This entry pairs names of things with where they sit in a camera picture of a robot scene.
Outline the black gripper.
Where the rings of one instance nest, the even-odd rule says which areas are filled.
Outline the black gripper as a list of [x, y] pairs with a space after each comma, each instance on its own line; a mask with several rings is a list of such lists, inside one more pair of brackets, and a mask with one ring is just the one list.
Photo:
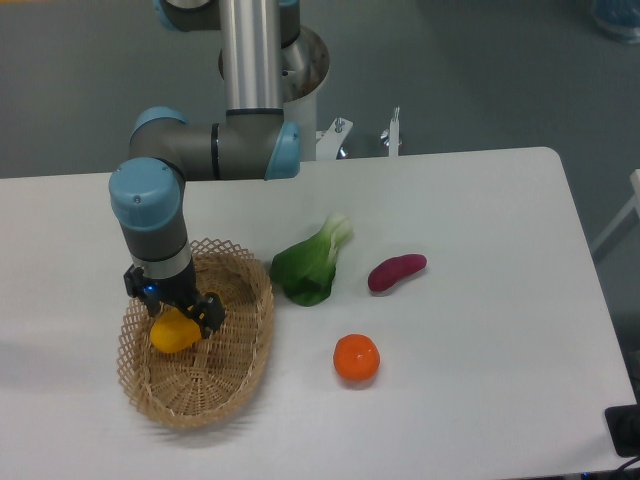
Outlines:
[[225, 307], [217, 293], [199, 293], [193, 264], [166, 279], [145, 277], [142, 268], [131, 265], [123, 280], [127, 295], [140, 301], [150, 317], [160, 312], [161, 303], [187, 310], [186, 316], [196, 323], [202, 339], [217, 332], [226, 319]]

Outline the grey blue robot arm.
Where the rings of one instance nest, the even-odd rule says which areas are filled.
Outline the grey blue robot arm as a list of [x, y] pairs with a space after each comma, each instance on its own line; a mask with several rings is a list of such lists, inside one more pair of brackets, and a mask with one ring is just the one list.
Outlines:
[[201, 337], [224, 319], [215, 294], [196, 287], [183, 216], [189, 181], [297, 175], [300, 130], [284, 116], [281, 51], [301, 31], [296, 1], [156, 1], [161, 23], [179, 32], [218, 30], [226, 98], [221, 124], [192, 125], [168, 107], [137, 119], [129, 157], [111, 175], [111, 207], [133, 260], [127, 294], [150, 315], [163, 304], [195, 322]]

